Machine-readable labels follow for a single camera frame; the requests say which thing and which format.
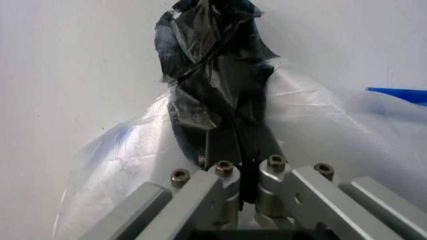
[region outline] white background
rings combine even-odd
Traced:
[[[73,154],[144,112],[172,0],[0,0],[0,238],[50,239]],[[335,87],[427,89],[426,0],[254,0],[274,52]]]

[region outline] plastic wrap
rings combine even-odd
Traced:
[[[327,89],[281,67],[268,80],[265,116],[293,167],[325,162],[343,181],[369,176],[427,211],[427,108]]]
[[[77,239],[146,181],[167,186],[177,166],[197,169],[174,138],[170,97],[77,154],[54,239]],[[370,176],[427,211],[424,107],[378,92],[327,89],[280,67],[268,80],[265,121],[293,167],[324,162],[343,181]]]

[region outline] screw head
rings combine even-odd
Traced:
[[[271,155],[267,159],[267,166],[276,173],[283,172],[287,161],[281,155]]]
[[[216,163],[215,174],[220,177],[230,177],[233,173],[233,168],[231,161],[221,160]]]
[[[318,171],[323,177],[328,179],[329,181],[332,181],[332,178],[334,177],[334,168],[326,163],[318,163],[314,165],[314,170]]]
[[[170,175],[170,182],[175,188],[182,188],[190,180],[190,173],[186,169],[176,169]]]

